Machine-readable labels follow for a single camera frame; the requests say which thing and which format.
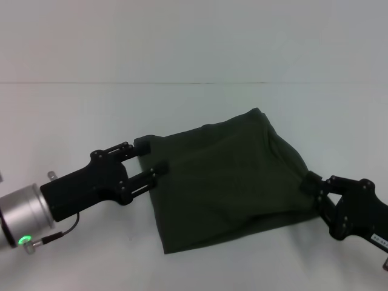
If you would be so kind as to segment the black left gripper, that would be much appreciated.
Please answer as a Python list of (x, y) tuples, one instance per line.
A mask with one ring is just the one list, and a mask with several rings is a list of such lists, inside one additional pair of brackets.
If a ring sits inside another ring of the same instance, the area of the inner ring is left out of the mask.
[(106, 150), (95, 150), (84, 168), (40, 186), (53, 219), (60, 222), (103, 201), (126, 206), (155, 188), (158, 179), (169, 172), (167, 162), (158, 163), (131, 178), (122, 164), (150, 152), (148, 141), (135, 145), (123, 142)]

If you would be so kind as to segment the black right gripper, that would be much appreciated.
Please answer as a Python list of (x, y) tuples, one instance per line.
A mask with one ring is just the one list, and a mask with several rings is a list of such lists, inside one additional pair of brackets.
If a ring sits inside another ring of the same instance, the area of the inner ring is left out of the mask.
[[(309, 171), (301, 182), (300, 190), (317, 196), (317, 212), (327, 224), (332, 238), (342, 241), (348, 236), (359, 236), (387, 251), (387, 204), (377, 197), (372, 181), (339, 176), (324, 180)], [(336, 205), (327, 196), (328, 193), (341, 196)]]

